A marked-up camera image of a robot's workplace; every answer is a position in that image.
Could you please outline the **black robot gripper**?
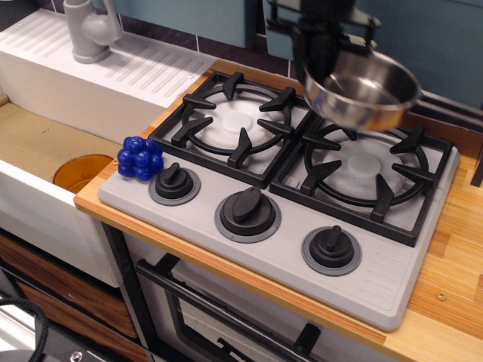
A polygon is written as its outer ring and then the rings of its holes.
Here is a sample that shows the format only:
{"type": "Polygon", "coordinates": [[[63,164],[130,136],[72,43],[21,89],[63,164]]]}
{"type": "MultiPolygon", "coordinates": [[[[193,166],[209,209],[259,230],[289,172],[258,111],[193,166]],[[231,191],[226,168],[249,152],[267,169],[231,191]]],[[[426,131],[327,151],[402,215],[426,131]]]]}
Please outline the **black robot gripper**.
{"type": "Polygon", "coordinates": [[[360,11],[354,1],[270,1],[267,25],[270,30],[289,35],[292,40],[297,80],[306,83],[311,54],[311,76],[317,83],[333,72],[339,51],[369,54],[380,21],[360,11]],[[364,30],[363,41],[356,44],[343,28],[364,30]]]}

